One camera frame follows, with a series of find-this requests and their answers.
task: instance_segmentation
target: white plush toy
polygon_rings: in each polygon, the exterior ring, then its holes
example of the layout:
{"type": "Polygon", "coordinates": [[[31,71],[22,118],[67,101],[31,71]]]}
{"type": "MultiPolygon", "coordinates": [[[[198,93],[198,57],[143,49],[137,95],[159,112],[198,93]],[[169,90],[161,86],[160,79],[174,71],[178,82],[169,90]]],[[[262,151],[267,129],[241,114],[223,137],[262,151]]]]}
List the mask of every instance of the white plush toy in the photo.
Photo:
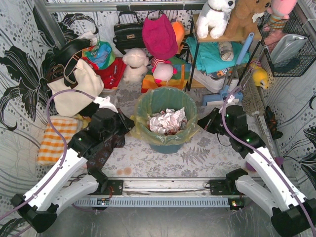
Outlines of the white plush toy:
{"type": "Polygon", "coordinates": [[[210,35],[217,39],[224,34],[235,0],[208,0],[197,19],[197,36],[200,39],[208,35],[208,27],[213,28],[210,35]]]}
{"type": "Polygon", "coordinates": [[[141,82],[147,72],[149,62],[145,52],[140,48],[132,48],[123,56],[123,62],[127,65],[123,80],[141,82]]]}
{"type": "Polygon", "coordinates": [[[173,74],[177,73],[177,70],[173,68],[169,61],[158,63],[153,69],[153,77],[156,83],[168,82],[173,74]]]}

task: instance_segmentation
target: teal cloth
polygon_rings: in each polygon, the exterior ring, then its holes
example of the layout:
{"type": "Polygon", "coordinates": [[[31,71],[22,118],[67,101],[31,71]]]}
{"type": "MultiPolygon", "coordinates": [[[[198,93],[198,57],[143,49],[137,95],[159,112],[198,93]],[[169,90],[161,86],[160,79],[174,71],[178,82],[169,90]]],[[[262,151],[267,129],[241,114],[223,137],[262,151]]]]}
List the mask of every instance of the teal cloth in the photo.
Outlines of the teal cloth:
{"type": "MultiPolygon", "coordinates": [[[[186,40],[192,57],[196,53],[197,41],[193,37],[188,37],[186,40]]],[[[234,51],[234,59],[230,62],[225,62],[221,59],[218,43],[217,42],[209,42],[209,43],[200,43],[197,55],[196,68],[199,71],[206,72],[207,74],[218,72],[222,69],[233,67],[236,64],[237,58],[241,52],[242,45],[240,43],[232,42],[233,51],[234,51]]],[[[247,53],[243,60],[243,63],[247,63],[249,60],[249,53],[247,53]]]]}

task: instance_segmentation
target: crumpled paper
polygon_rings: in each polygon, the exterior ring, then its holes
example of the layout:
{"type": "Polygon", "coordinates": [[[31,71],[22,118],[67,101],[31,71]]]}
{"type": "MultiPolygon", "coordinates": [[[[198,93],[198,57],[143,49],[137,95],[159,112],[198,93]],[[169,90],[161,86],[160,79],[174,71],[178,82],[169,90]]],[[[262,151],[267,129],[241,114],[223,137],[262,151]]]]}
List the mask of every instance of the crumpled paper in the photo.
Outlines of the crumpled paper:
{"type": "Polygon", "coordinates": [[[150,131],[164,135],[173,135],[185,129],[187,122],[184,107],[177,111],[166,109],[166,111],[153,114],[153,117],[149,116],[150,131]]]}

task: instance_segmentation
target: yellow toy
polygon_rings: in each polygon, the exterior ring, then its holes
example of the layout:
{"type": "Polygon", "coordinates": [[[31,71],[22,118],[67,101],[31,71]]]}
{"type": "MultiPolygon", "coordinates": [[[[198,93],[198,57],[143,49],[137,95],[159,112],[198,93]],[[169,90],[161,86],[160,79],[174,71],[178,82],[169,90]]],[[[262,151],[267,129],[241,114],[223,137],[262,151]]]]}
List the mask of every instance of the yellow toy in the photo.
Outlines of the yellow toy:
{"type": "Polygon", "coordinates": [[[263,89],[267,89],[268,87],[268,74],[261,67],[259,61],[253,61],[250,63],[250,67],[252,68],[252,79],[255,82],[256,86],[260,86],[263,89]]]}

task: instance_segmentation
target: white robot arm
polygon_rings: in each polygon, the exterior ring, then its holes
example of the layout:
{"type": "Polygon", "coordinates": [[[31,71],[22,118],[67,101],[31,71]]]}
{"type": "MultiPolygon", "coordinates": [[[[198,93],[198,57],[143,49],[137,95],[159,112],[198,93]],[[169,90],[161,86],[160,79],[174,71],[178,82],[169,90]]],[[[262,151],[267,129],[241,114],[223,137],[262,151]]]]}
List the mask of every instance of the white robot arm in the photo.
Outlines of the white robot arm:
{"type": "Polygon", "coordinates": [[[316,223],[316,200],[308,200],[286,177],[282,170],[274,165],[264,142],[251,130],[248,130],[246,114],[242,106],[231,105],[226,108],[226,125],[238,139],[256,148],[266,158],[236,141],[224,129],[219,109],[215,108],[208,116],[198,121],[198,125],[210,133],[219,133],[230,137],[233,149],[258,172],[269,190],[256,183],[243,169],[234,170],[225,180],[210,180],[209,187],[213,195],[245,194],[258,204],[270,217],[276,231],[283,237],[294,236],[310,227],[297,199],[305,207],[313,224],[316,223]]]}
{"type": "Polygon", "coordinates": [[[119,193],[119,190],[113,190],[113,186],[123,184],[122,180],[115,180],[111,182],[112,189],[109,190],[108,177],[100,167],[88,170],[88,174],[80,181],[63,189],[72,175],[104,146],[104,142],[113,135],[128,133],[134,126],[134,122],[116,108],[117,101],[114,97],[96,97],[94,102],[100,104],[99,109],[92,116],[88,128],[76,133],[68,143],[64,162],[61,164],[60,158],[33,188],[24,195],[16,194],[11,199],[12,205],[17,207],[34,196],[18,212],[38,233],[47,230],[57,216],[79,198],[96,191],[103,195],[119,193]],[[49,179],[49,183],[35,195],[49,179]]]}

